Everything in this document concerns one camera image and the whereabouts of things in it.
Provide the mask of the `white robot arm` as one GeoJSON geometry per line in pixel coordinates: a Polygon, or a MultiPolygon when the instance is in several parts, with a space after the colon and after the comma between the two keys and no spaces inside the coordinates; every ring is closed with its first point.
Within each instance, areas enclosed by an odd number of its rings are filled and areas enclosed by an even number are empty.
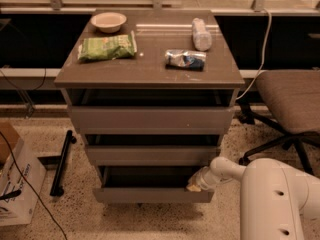
{"type": "Polygon", "coordinates": [[[241,240],[305,240],[301,219],[320,218],[320,179],[275,159],[244,166],[216,157],[189,178],[187,189],[214,191],[230,180],[241,183],[241,240]]]}

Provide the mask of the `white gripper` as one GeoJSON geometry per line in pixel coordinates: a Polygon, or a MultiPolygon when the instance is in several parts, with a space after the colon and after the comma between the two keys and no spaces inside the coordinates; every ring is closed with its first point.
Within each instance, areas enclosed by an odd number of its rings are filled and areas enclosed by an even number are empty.
{"type": "Polygon", "coordinates": [[[203,167],[191,177],[186,189],[190,192],[214,191],[219,183],[220,178],[209,167],[203,167]]]}

